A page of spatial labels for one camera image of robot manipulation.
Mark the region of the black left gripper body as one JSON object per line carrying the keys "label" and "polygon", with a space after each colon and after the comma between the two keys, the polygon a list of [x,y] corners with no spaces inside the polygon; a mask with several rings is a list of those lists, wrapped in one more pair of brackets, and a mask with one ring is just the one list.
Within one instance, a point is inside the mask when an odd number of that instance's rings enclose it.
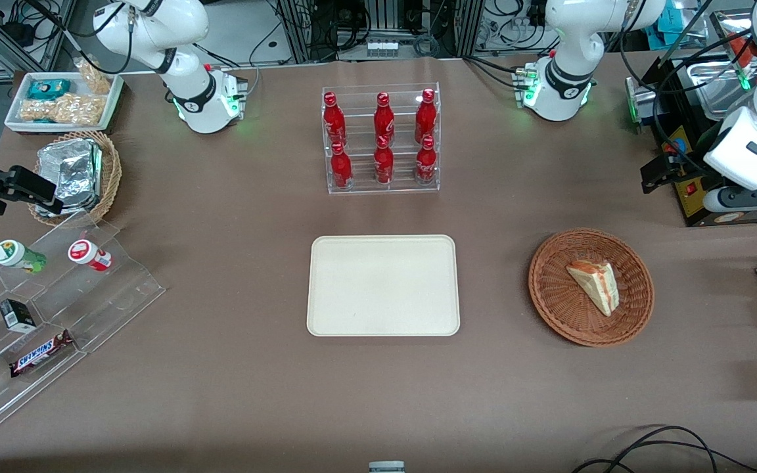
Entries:
{"label": "black left gripper body", "polygon": [[685,153],[669,153],[669,181],[671,183],[681,183],[706,176],[709,176],[709,170],[703,167],[702,162],[692,159]]}

